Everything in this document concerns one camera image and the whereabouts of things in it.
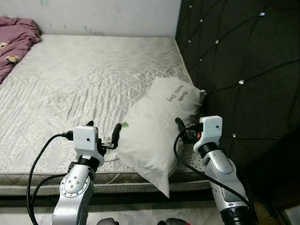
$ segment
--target white pillow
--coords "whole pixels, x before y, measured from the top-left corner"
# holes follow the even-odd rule
[[[178,129],[175,118],[193,123],[206,95],[176,77],[156,78],[145,96],[124,118],[120,132],[120,160],[169,197],[169,179],[177,165],[173,143]]]

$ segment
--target tufted headboard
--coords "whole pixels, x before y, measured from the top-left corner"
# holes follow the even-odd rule
[[[244,168],[300,124],[298,0],[182,0],[176,41]]]

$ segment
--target quilted mattress cover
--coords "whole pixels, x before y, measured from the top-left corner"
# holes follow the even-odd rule
[[[32,162],[52,135],[94,120],[99,137],[108,141],[154,78],[171,76],[191,82],[171,37],[43,35],[0,85],[0,195],[25,195]],[[192,146],[183,157],[203,170]],[[71,161],[73,143],[52,141],[32,188],[49,175],[66,173]],[[60,181],[50,181],[40,194],[58,194]],[[181,165],[170,183],[171,191],[209,187]],[[97,171],[95,193],[152,191],[157,189],[119,160]]]

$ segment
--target green sticker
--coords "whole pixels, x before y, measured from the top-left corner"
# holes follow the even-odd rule
[[[121,125],[122,125],[122,127],[123,128],[127,128],[127,127],[129,127],[129,125],[128,125],[128,123],[125,121],[125,122],[123,122],[123,123],[121,123]]]

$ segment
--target purple blanket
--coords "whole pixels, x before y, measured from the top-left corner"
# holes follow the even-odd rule
[[[0,83],[31,46],[40,41],[38,34],[31,19],[0,16]]]

